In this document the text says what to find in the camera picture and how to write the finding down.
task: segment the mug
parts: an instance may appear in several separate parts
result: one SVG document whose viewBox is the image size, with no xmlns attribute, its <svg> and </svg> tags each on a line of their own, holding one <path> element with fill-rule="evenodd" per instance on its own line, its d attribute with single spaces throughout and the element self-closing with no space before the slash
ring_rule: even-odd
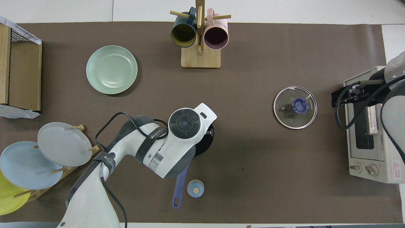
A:
<svg viewBox="0 0 405 228">
<path fill-rule="evenodd" d="M 177 16 L 171 32 L 172 41 L 179 47 L 189 47 L 197 39 L 196 8 L 191 7 L 190 11 L 183 12 L 190 15 L 189 18 Z"/>
<path fill-rule="evenodd" d="M 204 29 L 204 43 L 208 48 L 219 50 L 228 44 L 228 21 L 226 19 L 214 20 L 215 16 L 220 16 L 220 14 L 215 14 L 214 9 L 209 8 Z"/>
</svg>

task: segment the mint green plate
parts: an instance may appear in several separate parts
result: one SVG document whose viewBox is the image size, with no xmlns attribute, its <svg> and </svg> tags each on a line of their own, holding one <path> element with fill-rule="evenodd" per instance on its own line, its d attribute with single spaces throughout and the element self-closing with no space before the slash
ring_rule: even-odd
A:
<svg viewBox="0 0 405 228">
<path fill-rule="evenodd" d="M 86 74 L 93 88 L 105 94 L 117 94 L 127 90 L 135 81 L 138 65 L 127 49 L 110 45 L 90 56 Z"/>
</svg>

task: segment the pink mug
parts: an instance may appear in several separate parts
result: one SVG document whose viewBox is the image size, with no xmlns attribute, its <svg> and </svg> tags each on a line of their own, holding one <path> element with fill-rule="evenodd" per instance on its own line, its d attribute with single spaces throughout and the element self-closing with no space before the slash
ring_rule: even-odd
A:
<svg viewBox="0 0 405 228">
<path fill-rule="evenodd" d="M 209 8 L 204 29 L 204 43 L 208 48 L 219 50 L 228 44 L 228 21 L 226 19 L 214 20 L 215 16 L 220 16 L 220 14 L 215 14 L 214 9 Z"/>
</svg>

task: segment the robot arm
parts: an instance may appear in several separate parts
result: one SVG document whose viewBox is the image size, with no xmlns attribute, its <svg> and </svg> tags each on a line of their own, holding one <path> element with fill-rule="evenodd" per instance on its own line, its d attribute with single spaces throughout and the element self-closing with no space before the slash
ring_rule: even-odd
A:
<svg viewBox="0 0 405 228">
<path fill-rule="evenodd" d="M 388 62 L 387 66 L 374 73 L 367 81 L 358 81 L 332 93 L 332 107 L 336 122 L 342 129 L 350 128 L 363 109 L 354 113 L 346 125 L 340 123 L 338 108 L 342 104 L 362 102 L 364 108 L 382 103 L 383 127 L 405 163 L 405 52 Z"/>
<path fill-rule="evenodd" d="M 117 214 L 100 177 L 107 179 L 125 155 L 134 156 L 162 178 L 177 176 L 190 163 L 195 154 L 195 144 L 202 140 L 216 118 L 215 113 L 203 103 L 195 109 L 179 109 L 169 119 L 167 137 L 161 139 L 159 136 L 164 133 L 151 118 L 132 118 L 121 128 L 107 151 L 98 155 L 75 183 L 58 227 L 119 228 Z"/>
</svg>

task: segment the robot joint control buttons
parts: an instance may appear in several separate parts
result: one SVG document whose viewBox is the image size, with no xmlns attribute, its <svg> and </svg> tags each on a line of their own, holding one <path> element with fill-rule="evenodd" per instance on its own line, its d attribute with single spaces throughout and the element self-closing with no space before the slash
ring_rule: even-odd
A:
<svg viewBox="0 0 405 228">
<path fill-rule="evenodd" d="M 184 137 L 185 136 L 185 132 L 184 131 L 180 131 L 176 126 L 172 127 L 172 131 L 176 136 L 180 136 L 180 137 Z"/>
<path fill-rule="evenodd" d="M 173 113 L 172 119 L 170 120 L 170 123 L 176 123 L 176 122 L 177 122 L 177 119 L 178 119 L 179 117 L 181 117 L 181 116 L 183 115 L 183 113 L 184 113 L 184 112 L 183 112 L 182 110 L 179 110 L 179 111 Z"/>
<path fill-rule="evenodd" d="M 169 126 L 176 137 L 192 138 L 200 130 L 200 116 L 192 109 L 181 109 L 172 115 Z"/>
</svg>

